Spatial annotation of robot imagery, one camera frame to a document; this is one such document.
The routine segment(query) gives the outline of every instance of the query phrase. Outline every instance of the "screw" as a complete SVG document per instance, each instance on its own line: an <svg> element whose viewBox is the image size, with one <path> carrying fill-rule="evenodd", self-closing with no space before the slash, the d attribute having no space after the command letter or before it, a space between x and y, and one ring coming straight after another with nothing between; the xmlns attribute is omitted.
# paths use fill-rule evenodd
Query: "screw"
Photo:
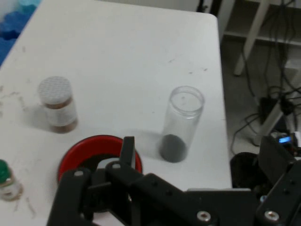
<svg viewBox="0 0 301 226"><path fill-rule="evenodd" d="M264 212L264 216L266 219L270 220L270 221L278 221L280 216L279 214L277 214L276 212L274 211L265 211Z"/></svg>
<svg viewBox="0 0 301 226"><path fill-rule="evenodd" d="M200 211L200 212L197 213L197 218L200 221L208 222L208 221L211 220L211 215L210 215L210 213L208 213L206 211Z"/></svg>
<svg viewBox="0 0 301 226"><path fill-rule="evenodd" d="M113 169L120 169L120 167L121 167L121 165L118 164L118 163L112 165L112 168L113 168Z"/></svg>
<svg viewBox="0 0 301 226"><path fill-rule="evenodd" d="M83 175L84 175L84 172L81 170L78 170L74 173L74 176L76 176L76 177L83 176Z"/></svg>

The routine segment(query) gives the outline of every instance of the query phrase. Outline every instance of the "glass vial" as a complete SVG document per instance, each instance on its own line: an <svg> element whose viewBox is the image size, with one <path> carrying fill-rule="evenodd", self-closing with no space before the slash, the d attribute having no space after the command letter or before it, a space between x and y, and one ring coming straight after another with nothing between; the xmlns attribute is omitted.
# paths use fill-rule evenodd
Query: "glass vial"
<svg viewBox="0 0 301 226"><path fill-rule="evenodd" d="M46 118L54 132L66 133L78 123L70 82L63 77L53 76L43 80L38 93Z"/></svg>
<svg viewBox="0 0 301 226"><path fill-rule="evenodd" d="M166 161L180 162L186 158L204 103L202 93L196 88L182 86L172 91L159 147Z"/></svg>
<svg viewBox="0 0 301 226"><path fill-rule="evenodd" d="M13 171L4 160L0 160L0 196L6 201L19 199L22 185L14 177Z"/></svg>

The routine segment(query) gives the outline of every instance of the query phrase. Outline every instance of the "dark powder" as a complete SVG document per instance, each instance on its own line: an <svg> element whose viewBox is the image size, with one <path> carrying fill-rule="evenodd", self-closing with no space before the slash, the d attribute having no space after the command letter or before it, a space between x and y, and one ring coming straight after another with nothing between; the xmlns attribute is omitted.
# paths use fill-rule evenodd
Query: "dark powder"
<svg viewBox="0 0 301 226"><path fill-rule="evenodd" d="M166 161L179 162L185 159L187 155L187 146L181 138L169 134L162 138L159 151Z"/></svg>

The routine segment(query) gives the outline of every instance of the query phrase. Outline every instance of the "shelf leg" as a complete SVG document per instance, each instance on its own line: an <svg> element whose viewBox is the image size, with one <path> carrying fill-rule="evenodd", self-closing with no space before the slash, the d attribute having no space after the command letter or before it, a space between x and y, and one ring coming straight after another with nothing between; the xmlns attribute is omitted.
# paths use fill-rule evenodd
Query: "shelf leg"
<svg viewBox="0 0 301 226"><path fill-rule="evenodd" d="M255 42L257 35L259 33L259 30L261 28L264 17L269 9L269 2L270 2L270 0L260 1L260 5L257 9L255 18L252 22L251 29L248 33L248 36L247 36L247 39L246 39L246 42L244 45L244 53L245 53L246 60L249 58L249 55L251 53L254 42ZM236 75L236 76L241 75L244 67L245 67L244 58L243 58L243 55L240 54L239 60L236 64L236 67L234 70L234 75Z"/></svg>

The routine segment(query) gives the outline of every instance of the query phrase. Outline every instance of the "brown liquid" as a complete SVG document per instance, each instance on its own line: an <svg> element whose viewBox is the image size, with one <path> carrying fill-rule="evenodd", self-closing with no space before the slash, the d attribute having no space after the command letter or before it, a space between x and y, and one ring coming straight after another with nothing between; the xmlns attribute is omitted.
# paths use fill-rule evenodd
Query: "brown liquid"
<svg viewBox="0 0 301 226"><path fill-rule="evenodd" d="M73 98L70 97L68 100L66 100L63 103L56 104L56 105L49 105L49 104L44 103L44 106L47 107L47 108L50 108L50 109L61 109L63 107L66 107L67 105L69 105L72 101L73 101ZM68 125L65 125L65 126L52 126L52 125L50 125L50 128L51 128L52 131L54 131L56 133L68 133L68 132L74 130L76 128L77 124L78 124L78 120L75 119L73 122L71 122Z"/></svg>

